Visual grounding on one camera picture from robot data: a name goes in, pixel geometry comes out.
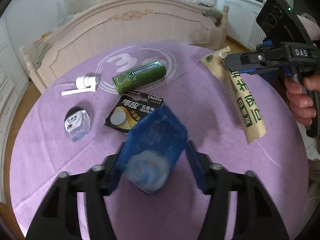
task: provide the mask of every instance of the screw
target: screw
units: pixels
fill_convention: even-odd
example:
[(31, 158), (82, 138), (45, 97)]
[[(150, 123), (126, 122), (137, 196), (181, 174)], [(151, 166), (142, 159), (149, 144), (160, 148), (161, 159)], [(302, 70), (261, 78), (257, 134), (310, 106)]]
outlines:
[(216, 171), (220, 171), (222, 170), (222, 165), (218, 164), (218, 163), (214, 163), (210, 165), (210, 168)]
[(247, 175), (248, 175), (249, 177), (255, 177), (255, 176), (257, 176), (257, 174), (256, 174), (254, 171), (247, 171)]
[(104, 166), (103, 165), (94, 165), (91, 169), (93, 171), (101, 171), (104, 169)]
[(68, 177), (68, 176), (69, 176), (69, 174), (67, 172), (65, 172), (65, 171), (62, 171), (62, 172), (60, 172), (58, 174), (58, 177), (61, 178), (61, 179), (65, 178), (65, 177)]

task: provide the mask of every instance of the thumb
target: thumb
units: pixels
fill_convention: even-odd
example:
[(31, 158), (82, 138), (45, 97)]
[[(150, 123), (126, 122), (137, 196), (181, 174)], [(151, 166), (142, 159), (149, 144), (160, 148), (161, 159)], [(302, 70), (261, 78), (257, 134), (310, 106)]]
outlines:
[(305, 77), (303, 79), (303, 84), (306, 87), (307, 90), (317, 90), (320, 91), (320, 75), (314, 74), (310, 77)]

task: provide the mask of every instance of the human hand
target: human hand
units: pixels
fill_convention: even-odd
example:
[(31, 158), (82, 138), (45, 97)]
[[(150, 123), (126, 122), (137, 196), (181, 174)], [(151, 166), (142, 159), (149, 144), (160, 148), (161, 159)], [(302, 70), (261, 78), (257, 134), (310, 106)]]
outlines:
[[(293, 118), (303, 125), (311, 125), (312, 118), (316, 116), (316, 110), (312, 108), (313, 101), (307, 95), (302, 94), (302, 86), (289, 78), (286, 78), (287, 98), (290, 100), (290, 108)], [(320, 91), (320, 75), (313, 75), (303, 79), (307, 90)]]

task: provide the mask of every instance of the wooden floor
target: wooden floor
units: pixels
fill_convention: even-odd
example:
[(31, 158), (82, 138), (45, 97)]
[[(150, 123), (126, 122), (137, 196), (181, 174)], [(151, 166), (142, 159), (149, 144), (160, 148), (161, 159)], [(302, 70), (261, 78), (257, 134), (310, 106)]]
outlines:
[[(239, 44), (231, 41), (226, 40), (225, 47), (230, 46), (230, 49), (233, 53), (237, 52), (243, 52), (245, 51), (245, 48), (241, 47)], [(14, 141), (17, 137), (17, 134), (19, 132), (19, 129), (33, 107), (33, 105), (36, 103), (38, 98), (41, 96), (39, 90), (36, 88), (36, 86), (32, 83), (25, 94), (22, 97), (22, 100), (20, 101), (20, 104), (18, 106), (17, 112), (15, 114), (15, 117), (12, 121), (12, 125), (10, 128), (7, 145), (5, 149), (5, 158), (4, 158), (4, 192), (6, 196), (7, 204), (0, 203), (0, 214), (4, 217), (4, 220), (8, 224), (8, 226), (11, 228), (11, 230), (17, 235), (17, 237), (21, 240), (24, 239), (23, 234), (17, 224), (17, 220), (15, 218), (15, 215), (12, 210), (11, 206), (11, 199), (10, 199), (10, 188), (9, 188), (9, 169), (10, 169), (10, 160), (11, 160), (11, 154), (12, 149), (14, 145)]]

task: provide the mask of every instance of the purple tablecloth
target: purple tablecloth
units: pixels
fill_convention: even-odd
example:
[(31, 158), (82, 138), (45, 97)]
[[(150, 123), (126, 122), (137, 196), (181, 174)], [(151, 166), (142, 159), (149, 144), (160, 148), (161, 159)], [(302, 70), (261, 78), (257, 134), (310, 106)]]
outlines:
[[(243, 75), (263, 115), (267, 134), (247, 145), (226, 86), (199, 62), (207, 49), (180, 43), (146, 43), (102, 53), (60, 77), (36, 102), (26, 117), (12, 152), (10, 190), (20, 227), (28, 230), (33, 215), (57, 174), (87, 171), (114, 154), (126, 135), (103, 122), (120, 96), (111, 77), (128, 68), (161, 60), (167, 76), (141, 91), (164, 98), (187, 127), (189, 139), (228, 170), (254, 170), (272, 196), (291, 238), (307, 200), (308, 163), (295, 121), (277, 92), (258, 75)], [(82, 75), (100, 76), (96, 92), (61, 96), (71, 89), (58, 86)], [(72, 142), (64, 131), (67, 111), (79, 105), (91, 119), (91, 132)], [(83, 239), (88, 239), (83, 195), (79, 194)], [(236, 196), (232, 195), (226, 239), (235, 224)], [(208, 207), (209, 196), (197, 189), (185, 153), (167, 184), (155, 196), (144, 195), (122, 178), (106, 205), (118, 239), (195, 240)]]

